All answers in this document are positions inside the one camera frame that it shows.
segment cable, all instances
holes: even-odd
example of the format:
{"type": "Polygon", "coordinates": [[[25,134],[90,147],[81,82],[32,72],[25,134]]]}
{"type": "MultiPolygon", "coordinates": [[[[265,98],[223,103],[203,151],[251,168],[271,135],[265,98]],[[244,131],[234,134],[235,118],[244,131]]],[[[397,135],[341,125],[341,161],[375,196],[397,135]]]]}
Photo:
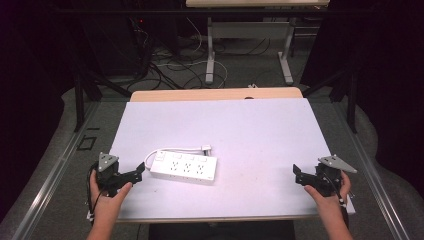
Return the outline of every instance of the cable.
{"type": "Polygon", "coordinates": [[[200,79],[199,75],[198,75],[197,73],[195,73],[193,70],[191,70],[191,69],[190,69],[190,67],[187,67],[187,66],[193,66],[193,65],[188,64],[188,65],[186,66],[185,64],[182,64],[182,63],[181,63],[181,62],[179,62],[179,61],[176,61],[176,62],[177,62],[177,63],[179,63],[179,64],[180,64],[180,66],[184,67],[184,69],[189,70],[190,72],[192,72],[192,73],[194,74],[194,76],[195,76],[195,77],[197,77],[197,79],[199,79],[199,81],[200,81],[200,82],[202,82],[202,79],[200,79]]]}
{"type": "Polygon", "coordinates": [[[260,45],[262,45],[262,43],[264,42],[266,40],[266,38],[264,38],[264,39],[262,39],[262,41],[258,44],[258,45],[256,45],[256,47],[254,47],[252,50],[250,50],[249,52],[247,52],[247,53],[224,53],[224,52],[219,52],[219,51],[217,51],[215,48],[214,48],[214,51],[216,52],[216,54],[217,55],[222,55],[222,56],[248,56],[248,55],[261,55],[261,54],[263,54],[263,53],[265,53],[268,49],[269,49],[269,47],[270,47],[270,45],[271,45],[271,39],[268,39],[268,45],[266,46],[266,48],[262,51],[262,52],[259,52],[259,53],[252,53],[253,51],[255,51],[260,45]]]}
{"type": "MultiPolygon", "coordinates": [[[[222,80],[222,83],[218,86],[218,88],[220,88],[222,85],[224,85],[224,87],[225,87],[225,81],[227,80],[227,77],[228,77],[228,70],[227,70],[227,68],[224,66],[224,64],[222,64],[222,63],[220,63],[220,62],[218,62],[218,61],[213,61],[214,63],[218,63],[219,65],[221,65],[221,67],[225,70],[225,77],[223,78],[223,80],[222,80]]],[[[187,66],[194,66],[194,65],[197,65],[197,64],[201,64],[201,63],[208,63],[208,61],[200,61],[200,62],[196,62],[196,63],[190,63],[190,64],[184,64],[184,65],[187,65],[187,66]]],[[[183,64],[181,64],[181,65],[177,65],[177,64],[160,64],[160,65],[156,65],[157,67],[163,67],[163,66],[175,66],[175,67],[180,67],[180,66],[184,66],[183,64]]]]}
{"type": "Polygon", "coordinates": [[[158,82],[158,83],[156,84],[156,86],[154,86],[153,88],[149,89],[150,91],[151,91],[151,90],[156,90],[156,89],[158,89],[158,88],[159,88],[159,86],[160,86],[160,84],[161,84],[161,83],[163,83],[163,82],[162,82],[162,79],[155,79],[155,78],[142,79],[142,80],[140,80],[140,81],[137,81],[137,82],[134,82],[134,83],[129,84],[129,85],[127,86],[127,90],[129,91],[129,89],[130,89],[132,86],[134,86],[135,84],[137,84],[137,83],[147,82],[147,81],[156,81],[156,82],[158,82]]]}
{"type": "MultiPolygon", "coordinates": [[[[203,74],[200,74],[200,75],[197,75],[199,78],[200,78],[200,76],[202,76],[202,75],[206,75],[206,73],[203,73],[203,74]]],[[[184,85],[183,85],[183,87],[186,89],[187,88],[187,85],[191,82],[191,81],[193,81],[194,79],[199,79],[199,78],[196,78],[196,77],[192,77],[191,79],[189,79],[184,85]]],[[[197,87],[197,86],[193,86],[193,87],[191,87],[190,89],[202,89],[202,88],[208,88],[208,87],[205,87],[204,85],[203,85],[203,81],[202,80],[200,80],[199,81],[200,82],[200,87],[197,87]]]]}
{"type": "Polygon", "coordinates": [[[91,184],[90,184],[90,178],[91,178],[91,173],[93,171],[95,171],[97,169],[97,167],[99,166],[99,162],[95,162],[93,165],[90,166],[90,169],[88,170],[87,173],[87,202],[86,204],[88,205],[88,215],[87,215],[87,219],[90,220],[91,225],[93,226],[94,224],[94,210],[96,209],[97,206],[97,202],[99,201],[100,196],[102,195],[104,189],[101,189],[99,192],[99,195],[96,198],[96,201],[93,203],[91,202],[91,184]]]}
{"type": "Polygon", "coordinates": [[[191,25],[196,30],[196,32],[197,32],[197,34],[199,36],[199,46],[196,49],[193,50],[193,52],[196,52],[202,46],[202,34],[200,34],[199,29],[197,29],[197,27],[194,25],[194,23],[188,17],[186,19],[187,19],[187,21],[189,21],[191,23],[191,25]]]}
{"type": "Polygon", "coordinates": [[[140,236],[140,229],[141,229],[141,224],[138,225],[136,240],[138,240],[138,238],[140,236]]]}
{"type": "Polygon", "coordinates": [[[340,211],[342,212],[343,220],[346,224],[346,227],[349,228],[349,216],[347,214],[346,203],[343,200],[342,196],[340,195],[340,191],[334,185],[333,181],[331,181],[331,179],[325,173],[324,173],[324,177],[325,177],[325,179],[327,179],[328,182],[330,182],[331,186],[333,187],[334,191],[337,194],[337,197],[339,198],[340,211]]]}
{"type": "Polygon", "coordinates": [[[163,82],[168,83],[170,86],[173,86],[172,89],[184,89],[180,85],[178,85],[176,82],[174,82],[171,78],[166,76],[155,64],[151,63],[151,68],[153,71],[155,71],[159,76],[163,77],[163,82]]]}
{"type": "Polygon", "coordinates": [[[159,149],[156,149],[156,150],[150,152],[146,156],[146,158],[144,158],[144,165],[148,170],[150,170],[151,166],[149,166],[147,164],[147,161],[149,160],[150,156],[152,156],[153,154],[155,154],[158,151],[198,152],[198,151],[206,151],[205,149],[210,150],[211,149],[210,145],[203,145],[200,148],[159,148],[159,149]]]}

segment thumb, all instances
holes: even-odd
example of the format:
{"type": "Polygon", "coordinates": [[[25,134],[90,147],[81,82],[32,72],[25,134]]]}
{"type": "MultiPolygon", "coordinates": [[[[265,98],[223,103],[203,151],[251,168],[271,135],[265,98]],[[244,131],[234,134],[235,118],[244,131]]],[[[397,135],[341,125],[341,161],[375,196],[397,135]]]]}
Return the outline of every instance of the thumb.
{"type": "Polygon", "coordinates": [[[117,198],[122,203],[125,197],[127,196],[127,194],[130,192],[131,188],[132,188],[132,183],[130,182],[126,183],[118,192],[118,194],[116,194],[114,198],[117,198]]]}
{"type": "Polygon", "coordinates": [[[306,185],[304,187],[305,191],[311,195],[311,197],[315,200],[315,202],[318,202],[323,196],[312,186],[306,185]]]}

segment power strip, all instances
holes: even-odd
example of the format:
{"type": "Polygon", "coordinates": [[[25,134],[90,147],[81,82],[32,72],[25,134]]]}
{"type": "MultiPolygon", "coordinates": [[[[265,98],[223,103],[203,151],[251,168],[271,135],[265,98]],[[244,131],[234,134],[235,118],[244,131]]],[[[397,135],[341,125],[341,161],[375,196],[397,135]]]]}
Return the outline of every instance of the power strip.
{"type": "Polygon", "coordinates": [[[159,150],[150,172],[154,177],[162,179],[212,184],[216,162],[216,157],[159,150]]]}

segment gray carpet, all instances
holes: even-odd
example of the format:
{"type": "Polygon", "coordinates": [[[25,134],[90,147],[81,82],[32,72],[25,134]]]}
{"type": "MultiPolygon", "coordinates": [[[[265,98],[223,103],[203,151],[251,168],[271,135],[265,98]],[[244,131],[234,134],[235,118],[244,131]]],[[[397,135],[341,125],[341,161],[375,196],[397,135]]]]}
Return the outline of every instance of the gray carpet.
{"type": "MultiPolygon", "coordinates": [[[[256,46],[261,40],[231,40],[223,42],[226,51],[243,53],[256,46]]],[[[294,58],[289,59],[295,86],[304,88],[298,84],[309,49],[313,40],[306,39],[297,41],[294,58]]],[[[265,54],[258,56],[220,56],[216,57],[226,66],[228,78],[226,87],[246,87],[255,83],[259,87],[286,86],[282,81],[282,74],[277,61],[276,49],[281,49],[281,44],[271,42],[270,48],[265,54]]],[[[195,77],[193,72],[204,73],[205,65],[194,65],[191,71],[171,71],[165,67],[164,73],[175,81],[185,84],[195,77]]],[[[226,71],[220,65],[215,66],[217,74],[224,76],[226,71]]],[[[216,88],[220,85],[219,77],[210,87],[216,88]]],[[[196,87],[199,80],[192,80],[187,87],[196,87]]],[[[156,84],[155,81],[145,81],[134,84],[131,91],[145,90],[156,84]]],[[[12,239],[17,236],[16,231],[26,216],[31,204],[36,199],[37,193],[42,189],[46,179],[51,176],[55,166],[60,165],[66,157],[69,161],[63,165],[64,173],[57,178],[52,189],[51,198],[47,199],[45,208],[41,210],[39,218],[34,219],[32,229],[28,231],[31,239],[84,239],[90,230],[90,224],[85,220],[87,206],[85,192],[86,171],[91,163],[97,158],[99,152],[108,152],[114,139],[120,117],[123,113],[125,101],[119,95],[107,88],[102,88],[104,99],[100,103],[86,103],[87,109],[92,111],[92,118],[77,135],[73,134],[75,126],[75,109],[72,90],[63,98],[66,109],[61,123],[53,137],[39,166],[35,170],[30,182],[9,211],[5,220],[0,225],[0,238],[12,239]],[[75,148],[68,143],[77,139],[75,148]]],[[[359,170],[358,174],[350,174],[353,187],[352,192],[356,195],[353,204],[357,213],[350,217],[350,229],[356,239],[397,239],[392,229],[387,224],[387,216],[381,210],[381,203],[366,176],[364,167],[359,159],[357,147],[345,122],[340,117],[340,109],[345,108],[345,102],[340,104],[330,103],[327,98],[328,89],[322,89],[310,97],[311,106],[321,127],[323,135],[332,153],[337,154],[359,170]]],[[[366,115],[358,109],[356,116],[358,134],[365,153],[369,156],[372,166],[378,172],[384,189],[387,191],[393,208],[396,210],[400,221],[406,228],[410,239],[421,239],[424,230],[420,227],[424,224],[424,203],[422,198],[405,181],[390,173],[375,162],[374,155],[378,145],[378,137],[372,124],[366,115]]],[[[295,220],[296,238],[303,239],[327,239],[327,235],[320,220],[305,219],[295,220]]],[[[147,239],[148,225],[117,224],[113,239],[147,239]]]]}

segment hand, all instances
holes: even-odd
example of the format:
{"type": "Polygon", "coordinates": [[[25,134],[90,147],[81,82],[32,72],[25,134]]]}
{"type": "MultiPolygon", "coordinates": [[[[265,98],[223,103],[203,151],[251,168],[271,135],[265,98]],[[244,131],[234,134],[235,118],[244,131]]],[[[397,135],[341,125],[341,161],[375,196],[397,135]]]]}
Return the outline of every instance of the hand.
{"type": "Polygon", "coordinates": [[[96,171],[90,175],[91,204],[94,207],[94,225],[87,239],[109,239],[118,218],[121,204],[132,188],[132,183],[125,184],[113,198],[107,192],[100,193],[96,181],[96,171]]]}
{"type": "MultiPolygon", "coordinates": [[[[350,191],[351,183],[349,177],[343,171],[341,173],[342,186],[340,195],[347,204],[347,194],[350,191]]],[[[315,200],[319,216],[330,239],[352,239],[343,220],[338,196],[323,197],[315,188],[309,185],[305,186],[305,191],[315,200]]]]}

